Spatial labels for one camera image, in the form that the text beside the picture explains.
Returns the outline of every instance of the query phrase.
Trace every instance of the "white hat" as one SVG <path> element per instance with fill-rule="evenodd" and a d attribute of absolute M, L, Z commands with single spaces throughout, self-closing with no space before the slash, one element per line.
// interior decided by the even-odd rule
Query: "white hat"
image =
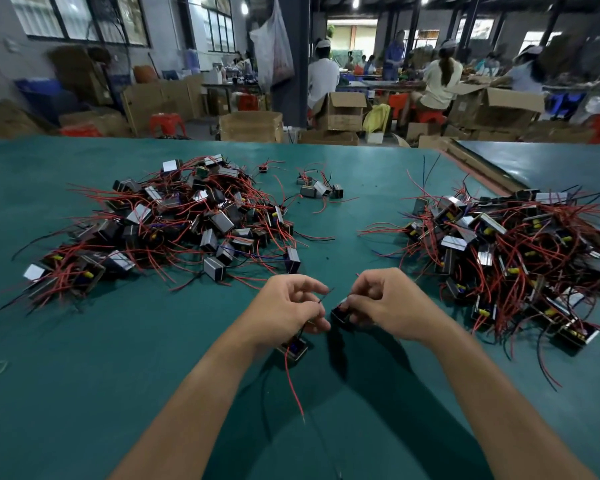
<path fill-rule="evenodd" d="M 445 40 L 444 42 L 442 42 L 442 45 L 440 46 L 440 48 L 456 48 L 457 45 L 458 45 L 458 42 L 456 42 L 453 39 L 449 39 L 449 40 Z"/>
<path fill-rule="evenodd" d="M 520 52 L 516 56 L 516 58 L 518 58 L 520 55 L 525 55 L 525 54 L 540 55 L 540 54 L 542 54 L 543 49 L 544 49 L 544 47 L 542 45 L 532 45 L 528 49 Z"/>

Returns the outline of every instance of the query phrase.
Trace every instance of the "ceiling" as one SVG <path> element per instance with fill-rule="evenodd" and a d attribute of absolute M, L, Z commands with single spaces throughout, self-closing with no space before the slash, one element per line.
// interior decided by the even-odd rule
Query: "ceiling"
<path fill-rule="evenodd" d="M 389 9 L 409 9 L 416 0 L 360 0 L 357 10 L 352 8 L 353 0 L 312 0 L 313 9 L 325 11 L 328 16 L 344 15 L 377 15 Z M 426 9 L 454 9 L 458 6 L 467 8 L 471 0 L 431 0 Z M 480 13 L 500 13 L 502 11 L 539 11 L 549 10 L 556 0 L 481 0 Z M 600 7 L 600 0 L 567 0 L 567 12 L 592 13 Z"/>

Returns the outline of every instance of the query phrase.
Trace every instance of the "white plastic bag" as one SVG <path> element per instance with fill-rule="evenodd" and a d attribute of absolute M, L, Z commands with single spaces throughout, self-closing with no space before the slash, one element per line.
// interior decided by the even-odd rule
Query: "white plastic bag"
<path fill-rule="evenodd" d="M 258 84 L 264 92 L 295 75 L 289 37 L 278 0 L 273 1 L 270 19 L 259 29 L 251 31 L 249 36 L 256 53 Z"/>

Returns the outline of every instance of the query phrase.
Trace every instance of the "hand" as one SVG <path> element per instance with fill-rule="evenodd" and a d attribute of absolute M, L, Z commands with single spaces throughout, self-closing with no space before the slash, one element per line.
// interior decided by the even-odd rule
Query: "hand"
<path fill-rule="evenodd" d="M 327 286 L 309 276 L 272 276 L 233 326 L 257 349 L 278 347 L 303 326 L 307 333 L 328 331 L 331 325 L 324 318 L 324 306 L 313 294 L 328 292 Z"/>
<path fill-rule="evenodd" d="M 396 267 L 369 269 L 360 274 L 343 307 L 350 309 L 353 323 L 373 322 L 400 339 L 421 342 L 450 320 Z"/>

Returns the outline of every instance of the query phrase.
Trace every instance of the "teal work surface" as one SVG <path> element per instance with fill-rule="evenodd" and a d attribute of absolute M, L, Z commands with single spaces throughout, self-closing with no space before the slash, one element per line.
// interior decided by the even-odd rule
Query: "teal work surface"
<path fill-rule="evenodd" d="M 299 246 L 301 271 L 335 287 L 334 307 L 356 273 L 397 261 L 376 256 L 402 247 L 396 234 L 358 237 L 377 222 L 404 224 L 420 191 L 430 150 L 352 146 L 237 144 L 197 141 L 39 137 L 0 143 L 0 305 L 17 295 L 22 273 L 55 242 L 40 242 L 11 261 L 32 239 L 86 216 L 92 201 L 68 192 L 74 183 L 111 188 L 117 178 L 141 178 L 162 161 L 224 153 L 250 168 L 284 160 L 258 185 L 281 199 L 297 192 L 295 167 L 326 165 L 342 184 L 344 203 L 298 199 L 286 219 L 313 236 L 335 241 Z M 427 190 L 445 195 L 464 174 L 445 157 Z M 467 178 L 469 191 L 485 194 Z M 420 263 L 407 263 L 408 272 Z M 256 266 L 252 276 L 265 276 Z M 179 282 L 186 276 L 175 274 Z M 438 301 L 437 278 L 419 283 Z M 80 304 L 51 303 L 27 315 L 24 303 L 0 313 L 0 479 L 103 478 L 135 443 L 205 350 L 256 291 L 209 279 L 172 293 L 154 273 L 104 284 Z M 458 317 L 461 310 L 448 308 Z M 536 359 L 537 330 L 516 340 L 515 362 L 485 345 L 522 393 L 576 454 L 600 475 L 600 337 L 576 357 L 544 345 L 554 392 Z M 207 479 L 480 479 L 490 477 L 453 393 L 433 355 L 416 343 L 379 331 L 336 330 L 311 339 L 291 377 L 306 412 L 303 423 L 281 355 L 248 371 L 218 437 Z"/>

